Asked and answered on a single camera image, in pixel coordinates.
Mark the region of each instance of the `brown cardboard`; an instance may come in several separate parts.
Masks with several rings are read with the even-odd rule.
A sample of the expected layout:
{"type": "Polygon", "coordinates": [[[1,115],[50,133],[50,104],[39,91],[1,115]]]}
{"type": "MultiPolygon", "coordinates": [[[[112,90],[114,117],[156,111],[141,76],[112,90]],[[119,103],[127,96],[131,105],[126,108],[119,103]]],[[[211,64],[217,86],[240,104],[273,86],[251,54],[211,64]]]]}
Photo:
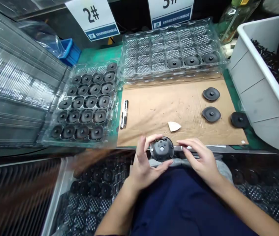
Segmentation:
{"type": "Polygon", "coordinates": [[[162,133],[175,145],[176,140],[186,138],[198,138],[205,145],[248,144],[244,131],[231,125],[230,115],[235,110],[223,76],[182,83],[124,86],[122,101],[124,99],[129,101],[127,126],[119,130],[118,147],[136,146],[140,135],[154,133],[162,133]],[[208,87],[220,92],[215,102],[207,101],[202,95],[208,87]],[[207,122],[201,114],[209,106],[221,113],[215,123],[207,122]],[[168,121],[182,127],[171,133],[168,121]]]}

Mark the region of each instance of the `blue container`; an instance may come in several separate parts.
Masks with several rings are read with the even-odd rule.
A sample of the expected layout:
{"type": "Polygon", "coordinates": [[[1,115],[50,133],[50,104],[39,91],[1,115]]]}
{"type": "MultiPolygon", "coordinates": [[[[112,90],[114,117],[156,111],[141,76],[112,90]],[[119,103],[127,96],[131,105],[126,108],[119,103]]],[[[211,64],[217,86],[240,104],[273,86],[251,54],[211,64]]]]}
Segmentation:
{"type": "Polygon", "coordinates": [[[59,59],[64,62],[66,65],[72,67],[78,62],[81,50],[73,42],[73,39],[64,39],[61,40],[61,44],[66,49],[65,54],[59,59]]]}

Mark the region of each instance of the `navy blue pants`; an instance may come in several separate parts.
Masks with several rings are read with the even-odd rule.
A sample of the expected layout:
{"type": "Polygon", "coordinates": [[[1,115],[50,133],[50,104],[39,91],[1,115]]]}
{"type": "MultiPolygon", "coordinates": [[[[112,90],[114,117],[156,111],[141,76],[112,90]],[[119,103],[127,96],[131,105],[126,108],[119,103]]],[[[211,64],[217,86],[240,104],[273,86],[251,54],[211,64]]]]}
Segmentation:
{"type": "Polygon", "coordinates": [[[195,173],[170,167],[136,204],[131,236],[257,235],[195,173]]]}

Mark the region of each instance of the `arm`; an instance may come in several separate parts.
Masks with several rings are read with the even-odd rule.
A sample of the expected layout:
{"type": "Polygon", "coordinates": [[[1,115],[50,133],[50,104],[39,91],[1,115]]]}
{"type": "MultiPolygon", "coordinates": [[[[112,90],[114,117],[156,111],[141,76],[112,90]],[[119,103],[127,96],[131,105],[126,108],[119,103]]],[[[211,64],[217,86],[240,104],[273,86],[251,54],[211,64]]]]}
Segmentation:
{"type": "Polygon", "coordinates": [[[125,180],[95,235],[128,234],[133,219],[134,206],[141,190],[151,185],[173,162],[172,160],[163,162],[157,168],[149,165],[146,151],[152,141],[162,137],[162,134],[155,134],[148,138],[140,137],[130,176],[125,180]]]}
{"type": "Polygon", "coordinates": [[[184,154],[197,174],[249,228],[260,236],[279,235],[279,223],[251,202],[219,173],[212,151],[201,141],[185,139],[179,140],[177,143],[183,146],[184,154]],[[200,158],[195,159],[186,148],[187,146],[191,146],[200,158]]]}

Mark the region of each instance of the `white sign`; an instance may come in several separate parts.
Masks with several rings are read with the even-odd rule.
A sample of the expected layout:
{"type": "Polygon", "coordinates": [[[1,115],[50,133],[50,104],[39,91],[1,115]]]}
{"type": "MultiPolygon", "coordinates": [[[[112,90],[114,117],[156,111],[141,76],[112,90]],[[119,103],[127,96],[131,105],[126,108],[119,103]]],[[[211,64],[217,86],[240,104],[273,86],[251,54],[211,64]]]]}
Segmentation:
{"type": "Polygon", "coordinates": [[[107,0],[72,0],[65,4],[90,41],[120,34],[107,0]]]}
{"type": "Polygon", "coordinates": [[[153,29],[191,19],[194,0],[148,0],[153,29]]]}

